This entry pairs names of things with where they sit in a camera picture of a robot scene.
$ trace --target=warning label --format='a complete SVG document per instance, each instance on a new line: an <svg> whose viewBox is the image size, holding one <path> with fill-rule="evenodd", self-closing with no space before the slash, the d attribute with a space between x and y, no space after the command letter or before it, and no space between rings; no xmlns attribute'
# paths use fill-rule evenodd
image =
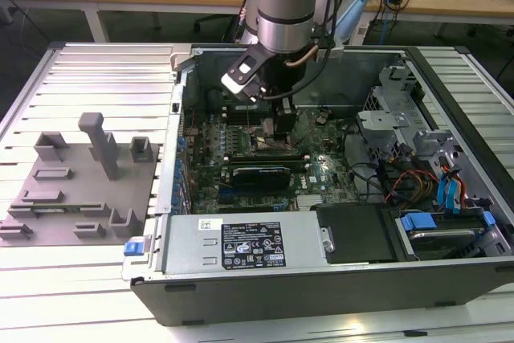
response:
<svg viewBox="0 0 514 343"><path fill-rule="evenodd" d="M222 224L225 269L285 267L280 223Z"/></svg>

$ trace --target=robotic arm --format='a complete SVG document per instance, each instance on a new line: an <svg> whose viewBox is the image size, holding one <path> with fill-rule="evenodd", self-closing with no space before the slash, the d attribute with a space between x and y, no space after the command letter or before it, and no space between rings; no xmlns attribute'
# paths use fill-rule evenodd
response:
<svg viewBox="0 0 514 343"><path fill-rule="evenodd" d="M271 103L275 139L285 138L296 122L292 96L319 76L328 61L341 2L325 1L321 17L315 14L320 9L316 0L247 1L254 4L247 7L247 17L248 26L257 30L258 42L228 69L222 82L239 98ZM313 28L316 19L321 20L317 30ZM321 44L327 48L324 60L318 71L304 79L307 62Z"/></svg>

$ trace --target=circuit board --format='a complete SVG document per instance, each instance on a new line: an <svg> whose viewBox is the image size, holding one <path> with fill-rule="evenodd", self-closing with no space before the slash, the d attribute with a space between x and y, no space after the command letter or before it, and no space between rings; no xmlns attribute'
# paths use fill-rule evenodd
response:
<svg viewBox="0 0 514 343"><path fill-rule="evenodd" d="M206 116L186 133L191 213L309 210L317 203L356 201L357 189L337 140L344 124L329 119L326 111L300 110L290 135L274 141L261 125L229 125L221 116ZM243 192L231 185L236 169L256 167L291 170L288 184Z"/></svg>

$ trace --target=copper pipe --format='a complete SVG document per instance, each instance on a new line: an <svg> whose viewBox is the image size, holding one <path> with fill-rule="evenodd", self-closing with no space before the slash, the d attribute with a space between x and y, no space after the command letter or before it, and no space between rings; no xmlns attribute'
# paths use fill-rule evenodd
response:
<svg viewBox="0 0 514 343"><path fill-rule="evenodd" d="M314 54L316 54L318 52L318 50L320 49L320 46L318 46L317 44L315 44L314 46L311 47L311 49L309 51L307 51L305 53L304 56L302 56L300 59L294 61L294 62L291 62L291 61L287 61L285 63L286 67L299 67L301 66L302 64L304 64L305 62L307 62L309 59L311 59Z"/></svg>

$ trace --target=white paper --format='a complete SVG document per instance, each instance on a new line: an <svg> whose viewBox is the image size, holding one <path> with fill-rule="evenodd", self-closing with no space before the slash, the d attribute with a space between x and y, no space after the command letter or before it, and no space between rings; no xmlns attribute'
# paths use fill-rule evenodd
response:
<svg viewBox="0 0 514 343"><path fill-rule="evenodd" d="M222 218L200 218L198 220L199 231L219 231L222 229Z"/></svg>

